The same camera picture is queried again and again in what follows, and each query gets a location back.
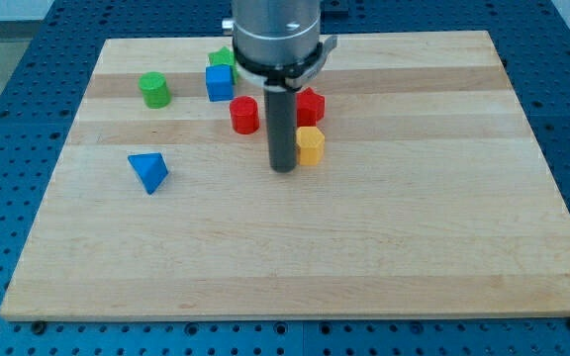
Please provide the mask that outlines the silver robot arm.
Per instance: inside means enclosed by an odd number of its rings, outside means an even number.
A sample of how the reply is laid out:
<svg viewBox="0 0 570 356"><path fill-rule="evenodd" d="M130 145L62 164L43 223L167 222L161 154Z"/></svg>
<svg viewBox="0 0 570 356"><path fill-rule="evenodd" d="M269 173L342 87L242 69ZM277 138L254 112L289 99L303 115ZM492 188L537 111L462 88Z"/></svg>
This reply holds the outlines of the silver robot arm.
<svg viewBox="0 0 570 356"><path fill-rule="evenodd" d="M269 163L297 166L297 93L325 66L338 37L321 39L320 0L232 0L222 29L233 39L237 70L263 90Z"/></svg>

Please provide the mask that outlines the black clamp ring mount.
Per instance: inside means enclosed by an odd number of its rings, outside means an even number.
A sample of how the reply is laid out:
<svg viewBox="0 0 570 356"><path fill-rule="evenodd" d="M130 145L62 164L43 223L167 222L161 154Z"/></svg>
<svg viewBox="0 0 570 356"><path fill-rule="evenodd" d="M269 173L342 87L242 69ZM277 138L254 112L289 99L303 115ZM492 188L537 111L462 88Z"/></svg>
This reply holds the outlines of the black clamp ring mount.
<svg viewBox="0 0 570 356"><path fill-rule="evenodd" d="M320 74L331 51L336 47L337 35L330 35L324 42L318 42L307 57L294 63L276 65L250 60L233 43L239 75L251 84L271 92L299 91Z"/></svg>

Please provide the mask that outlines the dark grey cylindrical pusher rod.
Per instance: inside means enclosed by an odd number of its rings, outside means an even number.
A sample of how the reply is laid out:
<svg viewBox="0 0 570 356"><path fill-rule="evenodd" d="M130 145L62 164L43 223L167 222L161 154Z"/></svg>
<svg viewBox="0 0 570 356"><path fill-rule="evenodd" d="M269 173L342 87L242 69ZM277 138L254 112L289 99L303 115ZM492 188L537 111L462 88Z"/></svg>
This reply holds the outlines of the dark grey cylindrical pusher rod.
<svg viewBox="0 0 570 356"><path fill-rule="evenodd" d="M270 167L278 173L292 171L296 158L296 94L290 91L264 92Z"/></svg>

